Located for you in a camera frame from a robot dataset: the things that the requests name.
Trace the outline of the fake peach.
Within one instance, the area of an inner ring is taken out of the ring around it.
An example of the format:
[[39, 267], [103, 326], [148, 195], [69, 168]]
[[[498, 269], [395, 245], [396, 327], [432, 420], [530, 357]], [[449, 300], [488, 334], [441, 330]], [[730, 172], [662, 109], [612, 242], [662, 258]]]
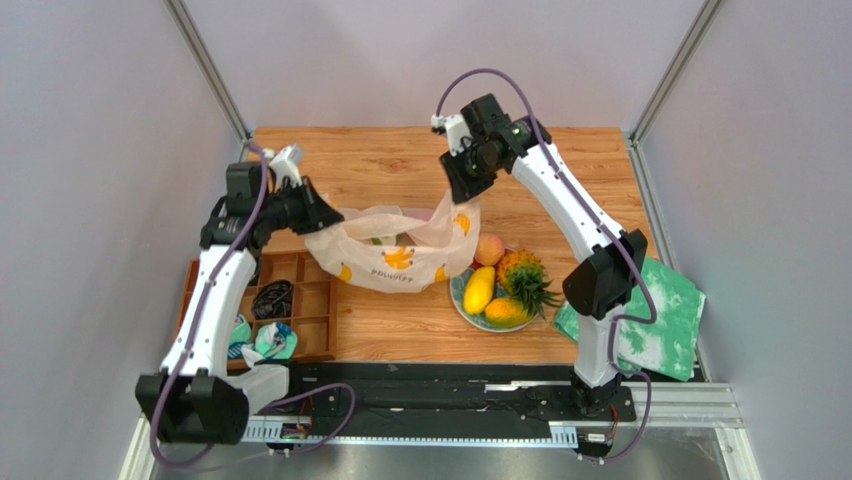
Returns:
[[481, 266], [496, 266], [505, 252], [505, 244], [497, 235], [481, 233], [474, 252], [474, 261]]

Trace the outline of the banana print plastic bag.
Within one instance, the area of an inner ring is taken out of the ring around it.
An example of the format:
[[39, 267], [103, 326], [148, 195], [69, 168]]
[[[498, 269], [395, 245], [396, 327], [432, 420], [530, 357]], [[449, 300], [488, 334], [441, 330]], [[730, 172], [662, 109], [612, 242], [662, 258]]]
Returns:
[[446, 192], [434, 209], [379, 205], [341, 208], [344, 221], [303, 236], [331, 276], [383, 293], [419, 293], [463, 273], [479, 242], [481, 201], [456, 204]]

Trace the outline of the yellow fake fruit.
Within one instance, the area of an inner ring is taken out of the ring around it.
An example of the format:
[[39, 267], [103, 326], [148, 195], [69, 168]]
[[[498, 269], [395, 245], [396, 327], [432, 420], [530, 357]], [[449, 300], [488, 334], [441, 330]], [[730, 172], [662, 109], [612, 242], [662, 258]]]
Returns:
[[469, 277], [463, 294], [463, 310], [469, 315], [484, 312], [491, 302], [496, 280], [496, 269], [493, 266], [483, 266], [476, 269]]

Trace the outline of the fake pineapple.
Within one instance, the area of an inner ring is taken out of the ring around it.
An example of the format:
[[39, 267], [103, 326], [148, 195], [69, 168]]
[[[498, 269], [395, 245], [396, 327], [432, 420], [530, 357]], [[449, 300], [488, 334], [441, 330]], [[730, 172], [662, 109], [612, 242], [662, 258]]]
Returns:
[[559, 308], [564, 303], [549, 290], [552, 281], [542, 261], [530, 251], [508, 251], [496, 265], [496, 279], [528, 316], [543, 315], [545, 307]]

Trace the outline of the yellow green fake mango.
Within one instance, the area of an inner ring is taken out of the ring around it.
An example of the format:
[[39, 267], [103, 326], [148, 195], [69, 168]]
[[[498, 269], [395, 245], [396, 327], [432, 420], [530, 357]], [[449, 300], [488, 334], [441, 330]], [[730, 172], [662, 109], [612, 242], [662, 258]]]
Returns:
[[485, 320], [496, 328], [514, 328], [528, 323], [533, 316], [513, 297], [492, 300], [484, 310]]

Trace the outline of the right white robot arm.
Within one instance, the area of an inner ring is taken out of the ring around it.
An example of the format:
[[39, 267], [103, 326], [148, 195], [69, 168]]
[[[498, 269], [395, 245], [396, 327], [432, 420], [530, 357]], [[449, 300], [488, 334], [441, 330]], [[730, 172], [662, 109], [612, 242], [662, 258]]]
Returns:
[[590, 389], [612, 383], [618, 376], [617, 320], [641, 279], [645, 235], [624, 230], [604, 213], [533, 114], [513, 120], [487, 94], [457, 114], [433, 114], [431, 128], [448, 142], [440, 161], [455, 203], [482, 194], [504, 170], [534, 195], [566, 237], [578, 262], [563, 282], [579, 322], [575, 374]]

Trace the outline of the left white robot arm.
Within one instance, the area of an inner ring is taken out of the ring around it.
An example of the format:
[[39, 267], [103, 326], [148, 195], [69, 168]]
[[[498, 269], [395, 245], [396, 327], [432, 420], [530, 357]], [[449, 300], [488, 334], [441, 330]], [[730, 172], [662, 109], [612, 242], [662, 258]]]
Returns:
[[238, 310], [272, 233], [319, 232], [342, 222], [292, 160], [239, 162], [200, 232], [195, 287], [157, 372], [139, 376], [135, 397], [152, 445], [235, 445], [251, 415], [287, 394], [287, 366], [260, 362], [231, 376], [227, 352]]

